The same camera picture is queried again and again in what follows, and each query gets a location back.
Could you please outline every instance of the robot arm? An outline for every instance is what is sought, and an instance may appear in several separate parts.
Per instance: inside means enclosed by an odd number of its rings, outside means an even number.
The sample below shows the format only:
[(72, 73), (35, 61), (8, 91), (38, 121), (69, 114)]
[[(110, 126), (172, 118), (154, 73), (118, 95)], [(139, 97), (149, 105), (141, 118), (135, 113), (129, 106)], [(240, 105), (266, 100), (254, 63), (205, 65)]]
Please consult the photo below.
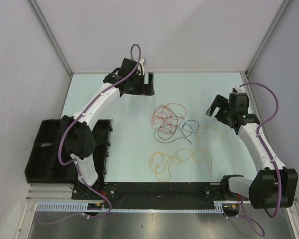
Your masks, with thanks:
[(92, 155), (97, 144), (92, 130), (103, 110), (123, 94), (154, 95), (153, 73), (149, 73), (149, 83), (145, 84), (144, 59), (140, 60), (138, 69), (128, 79), (104, 92), (105, 89), (130, 73), (136, 64), (136, 60), (125, 58), (120, 68), (115, 69), (105, 77), (101, 88), (85, 107), (72, 117), (64, 116), (62, 118), (61, 128), (64, 131), (74, 119), (82, 115), (68, 132), (64, 141), (64, 147), (71, 154), (71, 157), (75, 159), (74, 162), (77, 163), (84, 181), (90, 186), (98, 179)]
[(248, 113), (248, 107), (247, 94), (233, 89), (229, 100), (217, 95), (206, 112), (211, 117), (215, 109), (219, 108), (215, 116), (216, 119), (234, 129), (246, 145), (257, 170), (254, 180), (247, 179), (242, 175), (227, 175), (224, 176), (222, 184), (225, 185), (227, 192), (238, 193), (249, 198), (252, 206), (256, 209), (276, 207), (278, 198), (277, 173), (266, 149), (258, 138), (260, 135), (272, 154), (281, 175), (280, 207), (291, 207), (295, 197), (298, 175), (294, 169), (287, 169), (279, 160), (263, 136), (261, 129), (259, 135), (257, 134), (260, 122), (255, 114)]

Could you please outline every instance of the white table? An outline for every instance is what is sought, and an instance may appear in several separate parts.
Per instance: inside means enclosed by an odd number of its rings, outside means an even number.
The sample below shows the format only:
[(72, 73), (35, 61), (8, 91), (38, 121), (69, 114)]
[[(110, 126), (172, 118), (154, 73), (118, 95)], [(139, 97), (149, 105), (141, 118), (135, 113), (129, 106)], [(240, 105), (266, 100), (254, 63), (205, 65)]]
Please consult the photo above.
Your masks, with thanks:
[[(62, 114), (71, 116), (80, 110), (98, 91), (104, 77), (103, 74), (74, 75)], [(187, 120), (197, 120), (200, 125), (215, 127), (224, 137), (222, 141), (217, 141), (202, 135), (201, 145), (212, 155), (210, 173), (209, 157), (203, 163), (190, 159), (180, 166), (177, 161), (170, 167), (170, 182), (218, 182), (227, 174), (241, 174), (253, 179), (256, 169), (243, 142), (233, 129), (205, 114), (217, 94), (229, 97), (232, 88), (240, 83), (239, 73), (154, 74), (154, 96), (123, 95), (101, 116), (102, 119), (114, 120), (105, 180), (156, 182), (149, 166), (153, 153), (161, 151), (174, 156), (184, 147), (196, 149), (195, 143), (190, 144), (184, 139), (170, 144), (155, 140), (150, 115), (157, 106), (168, 103), (184, 105), (188, 111)], [(189, 139), (195, 142), (196, 135), (191, 135)], [(165, 176), (162, 180), (168, 178), (168, 174), (162, 176)]]

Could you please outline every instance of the white wall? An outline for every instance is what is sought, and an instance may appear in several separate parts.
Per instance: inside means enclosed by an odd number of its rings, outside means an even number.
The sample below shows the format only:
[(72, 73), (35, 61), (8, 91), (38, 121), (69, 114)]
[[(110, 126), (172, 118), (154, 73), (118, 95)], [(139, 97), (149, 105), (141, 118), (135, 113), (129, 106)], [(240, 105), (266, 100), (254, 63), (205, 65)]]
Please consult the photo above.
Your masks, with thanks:
[(25, 200), (40, 123), (58, 118), (70, 79), (26, 0), (0, 0), (0, 222)]
[(283, 0), (37, 0), (72, 69), (108, 72), (139, 43), (153, 71), (244, 71)]
[[(299, 174), (299, 0), (292, 1), (250, 80), (266, 84), (277, 94), (280, 110), (265, 128), (277, 155)], [(253, 89), (266, 119), (273, 113), (275, 101), (266, 90)]]

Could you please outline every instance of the table surface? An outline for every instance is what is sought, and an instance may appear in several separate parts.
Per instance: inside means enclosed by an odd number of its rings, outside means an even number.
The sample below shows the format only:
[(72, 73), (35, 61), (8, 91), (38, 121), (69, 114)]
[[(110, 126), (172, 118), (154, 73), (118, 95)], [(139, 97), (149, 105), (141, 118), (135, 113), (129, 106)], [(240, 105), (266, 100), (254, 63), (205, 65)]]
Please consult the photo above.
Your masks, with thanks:
[[(62, 115), (71, 116), (79, 111), (98, 91), (105, 75), (74, 75), (66, 98)], [(187, 109), (187, 120), (196, 120), (200, 126), (216, 128), (223, 135), (218, 141), (207, 134), (200, 137), (200, 145), (210, 152), (203, 163), (192, 158), (179, 164), (178, 159), (170, 167), (170, 182), (216, 182), (224, 175), (241, 174), (253, 179), (256, 175), (254, 163), (247, 148), (233, 129), (221, 124), (205, 112), (217, 94), (229, 97), (232, 88), (242, 83), (239, 73), (176, 73), (154, 74), (154, 96), (123, 95), (105, 109), (101, 119), (113, 119), (111, 147), (107, 160), (105, 180), (107, 182), (157, 182), (156, 175), (150, 169), (149, 159), (155, 152), (176, 156), (181, 148), (197, 150), (197, 135), (188, 139), (162, 144), (154, 138), (154, 128), (150, 115), (157, 106), (179, 103)], [(199, 132), (208, 132), (215, 138), (220, 134), (203, 127)], [(180, 131), (173, 136), (181, 136)], [(183, 150), (179, 156), (187, 158), (190, 151)], [(204, 158), (204, 153), (195, 154), (197, 160)], [(154, 168), (159, 158), (155, 158)], [(159, 180), (169, 179), (168, 171), (158, 176)]]

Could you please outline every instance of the yellow string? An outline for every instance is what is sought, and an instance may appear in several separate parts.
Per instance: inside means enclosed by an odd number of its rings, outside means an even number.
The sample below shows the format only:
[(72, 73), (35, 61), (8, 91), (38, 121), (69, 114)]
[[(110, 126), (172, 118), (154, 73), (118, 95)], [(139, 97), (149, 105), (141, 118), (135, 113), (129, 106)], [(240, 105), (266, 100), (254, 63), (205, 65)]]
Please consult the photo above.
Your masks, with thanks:
[[(195, 162), (197, 162), (197, 163), (203, 163), (203, 162), (205, 161), (205, 159), (206, 159), (206, 154), (209, 154), (209, 156), (210, 156), (210, 169), (209, 169), (208, 173), (211, 172), (211, 170), (212, 170), (212, 156), (211, 156), (211, 153), (210, 153), (207, 149), (203, 148), (203, 147), (199, 144), (199, 140), (201, 139), (200, 136), (201, 136), (202, 134), (207, 134), (207, 135), (211, 136), (213, 139), (218, 140), (218, 141), (222, 141), (224, 137), (223, 137), (223, 134), (222, 134), (218, 129), (216, 129), (216, 128), (212, 127), (212, 126), (207, 126), (207, 125), (200, 126), (200, 127), (198, 128), (197, 132), (199, 132), (199, 130), (200, 130), (201, 128), (204, 128), (204, 127), (214, 129), (215, 131), (217, 131), (217, 132), (220, 134), (221, 137), (220, 137), (220, 138), (216, 138), (216, 137), (214, 137), (213, 135), (211, 135), (211, 134), (208, 133), (208, 132), (197, 133), (197, 144), (198, 144), (198, 146), (199, 146), (199, 148), (200, 148), (199, 150), (193, 151), (193, 150), (191, 150), (191, 149), (189, 149), (189, 148), (181, 148), (181, 149), (179, 149), (179, 150), (176, 152), (176, 156), (171, 156), (171, 155), (169, 155), (169, 154), (165, 154), (165, 153), (162, 153), (162, 152), (155, 152), (154, 154), (151, 155), (151, 157), (149, 158), (149, 166), (150, 166), (151, 170), (153, 171), (153, 173), (155, 173), (156, 179), (157, 179), (159, 182), (168, 182), (168, 181), (170, 181), (170, 180), (172, 179), (172, 176), (171, 176), (171, 173), (170, 173), (170, 167), (171, 167), (171, 165), (174, 163), (174, 159), (176, 159), (176, 158), (179, 159), (179, 166), (180, 166), (181, 163), (184, 163), (184, 162), (188, 161), (190, 158), (193, 158), (193, 160), (194, 160)], [(188, 158), (183, 159), (183, 158), (181, 158), (181, 157), (179, 156), (179, 152), (182, 151), (182, 150), (188, 150), (188, 151), (191, 152), (191, 154), (189, 155)], [(204, 153), (204, 158), (203, 158), (202, 160), (197, 160), (197, 159), (195, 158), (195, 153), (197, 153), (197, 152), (201, 152), (201, 151)], [(160, 155), (160, 156), (161, 156), (161, 157), (160, 157), (160, 158), (161, 158), (161, 161), (160, 161), (159, 164), (156, 166), (156, 168), (153, 169), (152, 165), (153, 165), (153, 163), (154, 163), (154, 158), (155, 158), (155, 156), (157, 156), (157, 155)], [(167, 161), (166, 161), (166, 163), (164, 164), (163, 171), (162, 171), (162, 172), (158, 172), (158, 170), (159, 170), (159, 168), (161, 167), (161, 165), (165, 162), (165, 157), (167, 158)], [(167, 180), (160, 180), (160, 179), (158, 178), (158, 175), (161, 175), (161, 174), (164, 173), (164, 171), (166, 170), (166, 166), (167, 166), (168, 162), (171, 162), (171, 163), (168, 165), (168, 168), (167, 168), (167, 171), (168, 171), (168, 174), (169, 174), (169, 179), (167, 179)]]

